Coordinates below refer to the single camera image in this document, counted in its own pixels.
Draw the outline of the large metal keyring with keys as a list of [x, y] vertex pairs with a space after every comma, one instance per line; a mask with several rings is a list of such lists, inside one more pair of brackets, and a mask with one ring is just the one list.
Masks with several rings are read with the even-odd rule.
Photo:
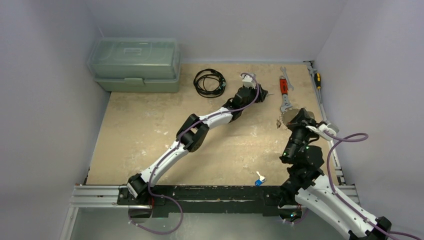
[[276, 127], [278, 129], [281, 127], [286, 128], [287, 124], [298, 114], [299, 111], [300, 110], [298, 108], [293, 108], [281, 113], [276, 120]]

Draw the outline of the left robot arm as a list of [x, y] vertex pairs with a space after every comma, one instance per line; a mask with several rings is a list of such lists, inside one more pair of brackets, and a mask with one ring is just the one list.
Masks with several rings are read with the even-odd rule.
[[240, 87], [218, 110], [207, 115], [191, 114], [176, 133], [176, 139], [167, 151], [149, 167], [131, 176], [126, 184], [129, 197], [138, 205], [146, 203], [159, 179], [181, 158], [197, 151], [213, 128], [237, 120], [244, 109], [262, 103], [269, 92], [260, 84]]

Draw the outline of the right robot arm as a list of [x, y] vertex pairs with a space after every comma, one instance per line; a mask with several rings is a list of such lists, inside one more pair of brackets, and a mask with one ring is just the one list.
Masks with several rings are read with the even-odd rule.
[[280, 186], [279, 206], [296, 202], [314, 212], [346, 240], [387, 240], [392, 223], [363, 209], [334, 185], [321, 166], [323, 151], [311, 143], [331, 140], [337, 129], [317, 122], [301, 108], [287, 123], [291, 131], [280, 160], [288, 164], [288, 179]]

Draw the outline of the silver open-end wrench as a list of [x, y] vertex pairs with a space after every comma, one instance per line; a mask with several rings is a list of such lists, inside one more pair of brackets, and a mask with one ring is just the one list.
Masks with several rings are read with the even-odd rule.
[[293, 91], [294, 90], [294, 86], [290, 83], [289, 77], [287, 75], [287, 70], [286, 67], [280, 67], [280, 70], [282, 72], [281, 78], [284, 78], [287, 82], [287, 87], [289, 90]]

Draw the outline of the yellow black screwdriver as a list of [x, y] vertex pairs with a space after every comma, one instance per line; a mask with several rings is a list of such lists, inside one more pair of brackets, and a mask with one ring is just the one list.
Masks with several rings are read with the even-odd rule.
[[314, 83], [317, 90], [318, 100], [321, 103], [322, 102], [322, 95], [321, 95], [322, 85], [321, 85], [321, 75], [318, 72], [314, 74]]

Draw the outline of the green plastic toolbox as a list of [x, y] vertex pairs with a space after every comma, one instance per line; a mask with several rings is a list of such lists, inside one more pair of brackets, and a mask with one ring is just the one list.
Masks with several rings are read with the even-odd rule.
[[181, 51], [174, 38], [101, 37], [87, 60], [107, 92], [177, 93]]

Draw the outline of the red handled adjustable wrench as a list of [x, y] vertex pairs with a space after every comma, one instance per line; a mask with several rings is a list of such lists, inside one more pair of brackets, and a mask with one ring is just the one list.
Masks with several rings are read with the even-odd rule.
[[279, 87], [282, 96], [282, 104], [280, 106], [280, 111], [283, 114], [293, 107], [289, 99], [289, 90], [293, 90], [294, 87], [290, 84], [290, 81], [282, 75], [279, 77]]

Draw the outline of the aluminium side rail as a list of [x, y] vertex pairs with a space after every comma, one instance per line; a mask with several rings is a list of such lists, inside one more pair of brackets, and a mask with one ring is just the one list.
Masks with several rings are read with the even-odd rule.
[[369, 135], [367, 133], [364, 132], [359, 132], [359, 133], [354, 133], [351, 135], [348, 135], [346, 137], [339, 137], [337, 136], [339, 129], [332, 123], [330, 123], [327, 119], [327, 115], [325, 113], [324, 110], [324, 106], [323, 106], [323, 97], [322, 97], [322, 81], [321, 81], [321, 75], [318, 72], [318, 70], [316, 68], [314, 68], [314, 61], [304, 61], [307, 69], [308, 69], [308, 74], [310, 76], [310, 79], [313, 81], [313, 85], [315, 88], [315, 93], [316, 93], [316, 97], [317, 97], [317, 101], [318, 101], [318, 106], [320, 108], [321, 111], [321, 115], [323, 118], [323, 122], [318, 124], [318, 127], [314, 127], [313, 130], [317, 130], [317, 133], [324, 138], [326, 141], [328, 141], [331, 146], [330, 149], [328, 151], [327, 154], [327, 160], [326, 160], [326, 168], [327, 168], [327, 173], [328, 173], [328, 178], [329, 178], [329, 184], [330, 184], [330, 188], [332, 190], [335, 190], [335, 185], [333, 182], [333, 178], [331, 175], [331, 160], [333, 158], [333, 160], [335, 161], [335, 166], [338, 167], [338, 156], [337, 154], [335, 154], [334, 156], [334, 150], [335, 148], [341, 144], [341, 143], [358, 143], [358, 142], [363, 142], [365, 140], [367, 140], [369, 138]]

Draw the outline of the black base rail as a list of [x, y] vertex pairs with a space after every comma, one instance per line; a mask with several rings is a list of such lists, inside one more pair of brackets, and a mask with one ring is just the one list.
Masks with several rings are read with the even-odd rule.
[[140, 199], [126, 187], [118, 189], [119, 206], [150, 207], [151, 216], [166, 218], [170, 213], [261, 214], [293, 221], [303, 215], [301, 206], [290, 200], [280, 206], [279, 186], [157, 185], [154, 196], [147, 191]]

